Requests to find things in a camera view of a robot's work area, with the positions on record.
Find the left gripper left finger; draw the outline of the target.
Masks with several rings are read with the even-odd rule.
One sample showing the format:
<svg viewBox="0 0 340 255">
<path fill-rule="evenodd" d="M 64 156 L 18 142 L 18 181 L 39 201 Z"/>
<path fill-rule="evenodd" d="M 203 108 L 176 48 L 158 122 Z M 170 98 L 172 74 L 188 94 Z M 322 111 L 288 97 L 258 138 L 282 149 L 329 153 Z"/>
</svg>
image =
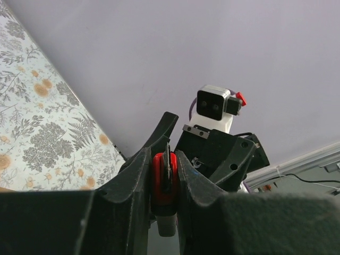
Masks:
<svg viewBox="0 0 340 255">
<path fill-rule="evenodd" d="M 96 190 L 1 193 L 1 254 L 146 254 L 151 152 Z"/>
</svg>

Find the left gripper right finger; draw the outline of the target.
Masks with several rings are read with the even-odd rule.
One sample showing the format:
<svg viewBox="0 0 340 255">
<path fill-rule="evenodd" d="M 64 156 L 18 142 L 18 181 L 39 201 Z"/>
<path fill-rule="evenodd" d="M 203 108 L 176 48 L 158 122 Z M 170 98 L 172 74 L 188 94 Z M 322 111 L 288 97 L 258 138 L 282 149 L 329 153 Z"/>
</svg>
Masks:
<svg viewBox="0 0 340 255">
<path fill-rule="evenodd" d="M 226 192 L 176 156 L 181 254 L 339 254 L 332 196 Z"/>
</svg>

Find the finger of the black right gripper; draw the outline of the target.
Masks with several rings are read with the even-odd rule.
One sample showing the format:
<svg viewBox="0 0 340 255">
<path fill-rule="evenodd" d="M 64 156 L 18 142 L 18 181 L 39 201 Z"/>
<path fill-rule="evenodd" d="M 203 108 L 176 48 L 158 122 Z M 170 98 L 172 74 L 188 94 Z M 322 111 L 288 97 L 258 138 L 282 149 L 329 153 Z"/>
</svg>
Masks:
<svg viewBox="0 0 340 255">
<path fill-rule="evenodd" d="M 144 148 L 149 148 L 151 150 L 152 158 L 157 153 L 164 152 L 166 144 L 170 142 L 170 136 L 178 119 L 178 115 L 171 112 L 165 112 L 146 143 L 122 165 L 120 170 L 125 170 Z"/>
</svg>

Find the red black utility knife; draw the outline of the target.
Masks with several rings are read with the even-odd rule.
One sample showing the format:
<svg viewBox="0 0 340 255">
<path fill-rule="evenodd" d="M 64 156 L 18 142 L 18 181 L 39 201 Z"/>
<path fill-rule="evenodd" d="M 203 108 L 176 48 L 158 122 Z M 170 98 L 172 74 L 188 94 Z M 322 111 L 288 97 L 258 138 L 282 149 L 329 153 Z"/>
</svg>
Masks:
<svg viewBox="0 0 340 255">
<path fill-rule="evenodd" d="M 176 233 L 178 193 L 177 158 L 167 144 L 164 152 L 154 156 L 151 166 L 150 207 L 161 237 L 172 237 Z"/>
</svg>

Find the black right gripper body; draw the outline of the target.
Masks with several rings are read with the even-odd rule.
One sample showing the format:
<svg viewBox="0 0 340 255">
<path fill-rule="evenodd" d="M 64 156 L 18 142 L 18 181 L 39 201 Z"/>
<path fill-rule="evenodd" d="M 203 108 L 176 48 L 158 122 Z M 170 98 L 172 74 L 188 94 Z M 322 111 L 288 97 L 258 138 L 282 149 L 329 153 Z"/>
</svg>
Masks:
<svg viewBox="0 0 340 255">
<path fill-rule="evenodd" d="M 247 173 L 270 165 L 258 137 L 251 132 L 231 135 L 216 129 L 185 125 L 176 150 L 215 185 L 236 192 Z"/>
</svg>

